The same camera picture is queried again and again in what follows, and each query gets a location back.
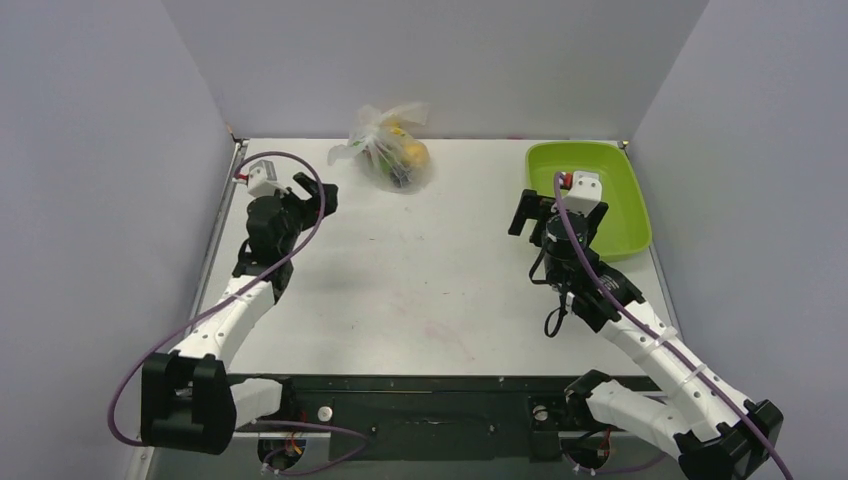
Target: gray wall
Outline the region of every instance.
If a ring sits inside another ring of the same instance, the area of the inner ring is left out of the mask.
[[[165,0],[236,135],[347,136],[432,103],[427,136],[630,138],[707,0]]]
[[[124,477],[106,405],[187,317],[231,153],[158,1],[0,0],[0,476]]]
[[[843,0],[712,0],[632,144],[686,340],[783,410],[796,478],[848,473],[846,24]]]

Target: cable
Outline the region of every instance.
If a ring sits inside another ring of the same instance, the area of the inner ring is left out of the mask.
[[[218,304],[212,306],[208,310],[198,314],[196,317],[192,318],[188,323],[186,323],[184,325],[180,325],[179,328],[177,328],[176,330],[174,330],[173,332],[168,334],[164,339],[162,339],[161,341],[156,343],[156,345],[153,345],[152,347],[150,347],[144,353],[144,355],[142,355],[141,358],[138,361],[136,361],[135,364],[133,364],[130,371],[118,383],[118,388],[115,390],[114,395],[112,395],[112,400],[109,401],[109,408],[108,408],[107,414],[106,414],[106,421],[107,421],[107,424],[109,426],[109,432],[112,433],[112,436],[115,437],[116,440],[123,443],[124,445],[129,445],[131,447],[144,447],[144,446],[146,446],[144,444],[144,442],[129,438],[129,437],[125,436],[123,433],[121,433],[120,430],[118,430],[118,425],[115,422],[115,409],[118,406],[118,400],[121,398],[121,394],[124,392],[124,389],[127,388],[127,384],[130,383],[130,379],[132,379],[133,375],[135,375],[135,373],[141,368],[141,366],[144,364],[144,361],[147,359],[147,357],[149,357],[151,354],[156,352],[156,350],[159,350],[160,348],[162,348],[166,343],[170,342],[171,340],[176,338],[181,333],[185,332],[185,330],[191,328],[197,322],[203,320],[206,317],[214,315],[215,313],[220,312],[221,310],[226,308],[229,304],[231,304],[236,298],[247,293],[251,288],[255,287],[259,282],[264,280],[268,275],[274,273],[275,270],[277,270],[281,266],[285,265],[286,262],[291,260],[292,257],[297,255],[297,253],[300,252],[301,250],[303,250],[303,247],[305,247],[306,244],[308,244],[312,240],[312,237],[315,236],[315,233],[318,232],[318,227],[321,225],[321,221],[324,219],[324,208],[327,204],[327,197],[324,194],[324,185],[321,183],[321,178],[318,176],[318,172],[316,172],[315,168],[313,168],[312,165],[310,165],[306,160],[298,157],[297,155],[293,155],[293,154],[287,153],[287,152],[276,152],[276,151],[260,152],[260,153],[257,153],[255,155],[251,155],[250,157],[244,159],[241,163],[239,163],[235,168],[235,173],[233,174],[233,177],[238,178],[239,172],[241,172],[241,169],[245,165],[247,165],[248,163],[250,163],[254,160],[257,160],[259,158],[271,157],[271,156],[289,158],[289,159],[292,159],[295,162],[303,165],[309,171],[309,173],[312,174],[312,178],[315,179],[315,182],[318,183],[318,197],[320,199],[320,205],[318,207],[318,218],[315,220],[315,225],[312,227],[312,231],[309,232],[309,235],[307,235],[306,238],[304,238],[302,242],[300,242],[296,247],[294,247],[292,249],[291,253],[286,255],[279,262],[275,263],[274,265],[271,265],[267,270],[260,273],[259,276],[257,276],[256,278],[254,278],[253,280],[248,282],[245,286],[240,288],[237,292],[235,292],[232,295],[230,295],[229,297],[225,298],[224,300],[222,300]]]
[[[591,473],[594,476],[594,475],[623,475],[625,473],[641,472],[643,470],[647,470],[649,468],[652,468],[656,464],[662,462],[663,460],[668,458],[668,455],[666,455],[663,452],[660,452],[659,455],[657,455],[656,457],[648,460],[647,462],[645,462],[641,465],[635,465],[635,466],[632,466],[632,467],[615,468],[615,469],[610,469],[610,470],[607,470],[607,469],[595,470],[593,468],[586,468],[586,467],[580,465],[579,463],[575,462],[574,459],[571,458],[571,455],[569,455],[567,453],[565,454],[565,458],[567,458],[568,461],[571,462],[572,465],[576,466],[577,470],[579,470],[581,472]]]
[[[548,314],[548,317],[545,318],[545,336],[548,338],[556,337],[557,333],[559,333],[560,327],[562,327],[562,320],[565,318],[565,307],[560,305],[559,307],[551,310],[551,313]],[[554,313],[557,314],[557,323],[554,325],[553,331],[550,330],[551,326],[551,318],[553,318]]]
[[[563,453],[563,455],[565,455],[565,458],[567,458],[568,461],[571,462],[571,464],[576,467],[575,471],[581,471],[581,472],[589,473],[593,476],[594,475],[622,475],[622,474],[627,474],[627,473],[636,473],[636,472],[641,472],[643,470],[647,470],[649,468],[652,468],[653,466],[655,466],[656,464],[660,463],[661,461],[665,460],[668,457],[668,455],[666,455],[665,453],[660,452],[657,456],[655,456],[654,458],[648,460],[647,462],[645,462],[641,465],[634,465],[632,467],[622,467],[622,468],[615,468],[615,469],[603,469],[603,470],[594,469],[594,468],[586,468],[586,467],[580,465],[579,463],[577,463],[576,460],[571,458],[571,455],[570,455],[571,450],[573,450],[575,447],[577,447],[580,444],[580,442],[582,442],[583,440],[586,440],[587,438],[589,438],[593,435],[601,433],[603,431],[604,430],[588,431],[588,432],[584,433],[582,436],[578,437],[576,440],[574,440],[569,445],[569,448],[563,450],[562,453]],[[604,438],[604,442],[610,444],[608,448],[612,448],[612,444],[610,443],[610,440],[609,440],[610,435],[612,434],[612,429],[607,428],[606,432],[607,433],[606,433],[606,436]],[[602,442],[598,446],[598,448],[601,448],[603,445],[604,445],[604,443]],[[607,455],[607,461],[609,460],[609,457],[611,457],[611,456],[612,456],[612,453],[610,451],[610,454]]]
[[[539,250],[539,255],[536,257],[536,260],[533,262],[533,266],[530,267],[530,283],[533,285],[550,285],[546,280],[536,280],[533,278],[533,275],[536,274],[536,269],[539,268],[539,265],[542,264],[542,259],[545,258],[545,249],[542,248]]]
[[[608,302],[610,302],[610,304],[612,304],[612,306],[615,307],[615,309],[618,310],[619,313],[627,317],[628,320],[633,322],[633,324],[639,327],[639,329],[642,330],[646,335],[656,340],[657,338],[659,338],[659,335],[653,330],[651,330],[651,327],[639,321],[639,319],[636,318],[635,315],[628,312],[627,309],[625,309],[624,306],[607,289],[607,287],[604,286],[603,282],[601,282],[601,279],[598,278],[598,275],[595,273],[595,271],[592,270],[592,265],[589,263],[589,259],[586,258],[586,254],[583,252],[583,248],[580,246],[580,242],[577,240],[577,235],[574,233],[574,228],[571,226],[571,222],[568,220],[568,215],[565,209],[565,203],[562,201],[562,192],[560,191],[559,187],[559,182],[561,181],[561,179],[564,179],[562,172],[557,172],[557,174],[554,175],[554,197],[556,200],[556,206],[557,210],[559,211],[559,217],[560,219],[562,219],[562,224],[565,227],[566,233],[568,234],[568,240],[571,242],[571,246],[574,247],[574,251],[577,253],[577,258],[580,260],[580,264],[583,266],[583,269],[586,270],[586,274],[589,275],[589,278],[592,279],[592,283],[594,283],[595,286],[598,288],[598,291],[601,292],[601,295],[603,295],[604,298]],[[667,348],[668,351],[674,354],[674,356],[677,357],[684,365],[686,365],[686,368],[688,368],[690,371],[694,372],[697,369],[697,367],[692,363],[692,361],[689,360],[689,358],[687,358],[686,355],[684,355],[683,352],[680,351],[680,349],[678,349],[669,342],[663,342],[662,345],[663,347]],[[755,437],[757,437],[757,440],[763,445],[763,448],[766,449],[769,456],[774,459],[774,463],[777,464],[777,468],[780,469],[780,472],[783,474],[784,478],[786,478],[786,480],[793,480],[794,477],[792,476],[792,473],[789,472],[789,467],[787,467],[783,459],[780,458],[780,455],[778,455],[777,450],[775,450],[774,448],[774,445],[772,445],[769,439],[766,438],[765,435],[763,435],[763,432],[761,432],[760,429],[757,428],[756,425],[754,425],[754,422],[751,421],[751,419],[748,418],[748,416],[745,415],[745,413],[739,407],[737,407],[735,403],[733,403],[730,397],[728,397],[727,394],[724,393],[724,391],[722,391],[718,387],[718,385],[716,385],[709,377],[704,375],[703,372],[698,373],[698,378],[702,382],[704,382],[707,388],[714,391],[716,395],[728,406],[728,408],[733,411],[733,413],[739,416],[739,420],[741,420],[742,423],[744,423],[745,426],[748,427],[748,430],[750,430],[751,433],[754,434]]]
[[[277,426],[277,427],[289,427],[289,428],[293,427],[293,428],[317,430],[319,432],[340,433],[342,435],[349,435],[351,437],[356,437],[356,438],[359,438],[360,440],[362,440],[362,445],[360,445],[360,446],[354,448],[353,450],[345,453],[344,455],[340,456],[339,458],[336,458],[335,460],[331,460],[331,461],[329,461],[329,462],[327,462],[323,465],[319,465],[319,466],[314,467],[314,468],[302,470],[300,472],[287,472],[285,470],[277,470],[277,469],[271,468],[271,466],[270,466],[271,460],[276,455],[279,455],[280,453],[284,452],[285,449],[286,449],[285,446],[272,451],[268,455],[265,455],[265,458],[262,459],[262,468],[260,469],[260,472],[266,472],[267,471],[267,472],[272,472],[272,473],[282,475],[282,476],[286,476],[286,477],[303,477],[303,476],[306,476],[306,475],[312,475],[313,473],[323,472],[324,470],[327,470],[328,468],[335,467],[336,465],[344,462],[345,460],[348,460],[350,458],[355,457],[356,455],[359,455],[359,453],[362,452],[363,450],[365,450],[365,448],[368,446],[368,441],[369,441],[367,436],[365,436],[365,435],[363,435],[363,434],[361,434],[361,433],[359,433],[355,430],[349,430],[347,428],[336,427],[334,425],[320,425],[320,424],[317,424],[317,423],[306,423],[306,422],[290,422],[290,421],[285,421],[285,420],[262,420],[260,422],[256,422],[256,424],[257,425],[271,425],[271,426]]]

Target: green tray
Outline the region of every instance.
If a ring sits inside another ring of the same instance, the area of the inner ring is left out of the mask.
[[[642,190],[627,156],[617,147],[597,142],[550,142],[527,151],[527,180],[540,195],[554,195],[554,174],[586,170],[597,172],[603,184],[602,200],[609,211],[598,227],[592,250],[604,261],[615,262],[639,253],[651,244],[651,222]]]

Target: white arm link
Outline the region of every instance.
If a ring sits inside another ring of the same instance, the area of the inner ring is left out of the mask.
[[[659,334],[660,338],[651,339],[624,315],[621,315],[617,322],[607,322],[599,333],[633,359],[666,393],[669,402],[680,411],[695,436],[701,441],[707,441],[720,435],[716,428],[719,423],[735,425],[739,417],[721,399],[714,396],[704,382],[698,379],[683,362],[664,348],[662,343],[677,347],[699,370],[713,379],[743,411],[745,410],[743,403],[747,397],[721,381],[704,365],[680,341],[677,332],[657,318],[654,309],[647,301],[641,304],[631,302],[626,309]]]
[[[615,380],[602,383],[586,399],[592,418],[615,425],[677,458],[680,450],[674,434],[689,431],[676,408],[628,390]]]
[[[231,278],[221,300],[247,285],[255,277],[242,275]],[[274,306],[274,291],[270,282],[259,282],[220,312],[212,315],[178,343],[171,351],[179,350],[181,357],[203,358],[208,354],[230,362],[256,322]]]

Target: yellow fruit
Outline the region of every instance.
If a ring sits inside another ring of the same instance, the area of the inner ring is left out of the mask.
[[[412,142],[404,146],[405,163],[412,168],[421,168],[430,161],[430,152],[421,142]]]

